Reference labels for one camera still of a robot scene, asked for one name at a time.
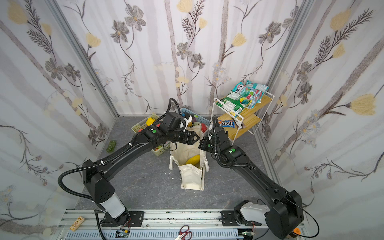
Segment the floral canvas tote bag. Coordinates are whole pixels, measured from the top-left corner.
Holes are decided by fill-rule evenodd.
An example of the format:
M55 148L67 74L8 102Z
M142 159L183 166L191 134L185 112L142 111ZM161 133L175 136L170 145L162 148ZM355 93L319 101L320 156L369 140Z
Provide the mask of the floral canvas tote bag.
M185 190L203 191L205 173L209 171L206 152L199 149L199 142L193 145L170 143L169 169L174 165L181 176L181 188Z

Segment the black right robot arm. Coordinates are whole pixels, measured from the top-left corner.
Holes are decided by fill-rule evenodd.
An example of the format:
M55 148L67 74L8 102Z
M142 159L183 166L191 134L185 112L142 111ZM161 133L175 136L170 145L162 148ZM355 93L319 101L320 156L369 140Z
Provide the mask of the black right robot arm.
M289 192L263 173L239 146L233 145L229 134L213 117L212 128L199 145L211 153L217 163L242 176L264 199L265 206L243 201L235 207L236 220L266 225L279 239L288 237L304 220L302 197Z

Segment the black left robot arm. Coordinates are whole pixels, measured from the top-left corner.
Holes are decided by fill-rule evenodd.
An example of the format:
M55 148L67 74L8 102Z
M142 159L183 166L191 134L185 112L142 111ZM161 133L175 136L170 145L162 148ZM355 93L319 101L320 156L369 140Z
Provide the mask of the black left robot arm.
M194 145L199 136L187 129L192 121L193 115L183 114L180 110L172 112L167 108L154 123L135 133L128 144L105 158L95 162L88 160L83 167L62 173L58 177L58 184L71 195L93 201L106 213L105 224L122 227L128 223L131 216L116 194L111 179L135 159L167 142ZM87 195L71 190L63 182L64 177L76 172L82 172L83 184L89 192Z

